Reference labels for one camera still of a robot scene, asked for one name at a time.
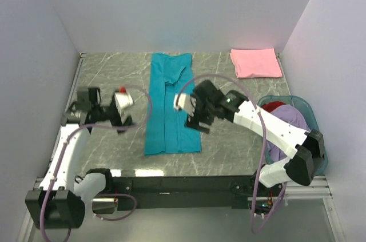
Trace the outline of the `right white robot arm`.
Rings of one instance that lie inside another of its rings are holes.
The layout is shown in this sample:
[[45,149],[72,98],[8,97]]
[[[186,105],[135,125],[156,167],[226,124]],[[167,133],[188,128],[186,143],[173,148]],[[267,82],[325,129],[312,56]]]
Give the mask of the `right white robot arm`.
[[210,80],[198,84],[191,94],[176,94],[173,103],[175,110],[187,113],[187,128],[209,133],[215,118],[225,119],[255,132],[284,152],[284,159],[263,165],[257,171],[259,176],[251,181],[256,195],[263,196],[275,185],[288,181],[309,186],[324,159],[321,132],[295,127],[236,90],[224,94]]

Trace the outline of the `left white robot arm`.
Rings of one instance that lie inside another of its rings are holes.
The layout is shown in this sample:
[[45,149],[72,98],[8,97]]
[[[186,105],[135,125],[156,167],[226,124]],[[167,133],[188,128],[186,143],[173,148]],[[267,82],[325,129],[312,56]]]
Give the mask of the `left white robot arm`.
[[110,169],[89,170],[80,183],[75,169],[82,151],[99,122],[110,122],[123,133],[133,124],[124,110],[133,105],[125,88],[113,92],[110,103],[101,103],[99,87],[81,87],[62,117],[60,137],[53,159],[38,188],[27,192],[25,203],[37,229],[74,229],[84,220],[86,207],[99,195],[114,193]]

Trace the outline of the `teal t shirt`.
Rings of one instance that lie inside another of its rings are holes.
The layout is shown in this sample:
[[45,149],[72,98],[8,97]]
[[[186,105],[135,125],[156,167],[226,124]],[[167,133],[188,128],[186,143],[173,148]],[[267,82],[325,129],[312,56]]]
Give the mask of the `teal t shirt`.
[[152,112],[146,124],[144,155],[199,153],[198,131],[185,127],[187,113],[174,109],[174,98],[193,78],[192,55],[153,53],[149,95]]

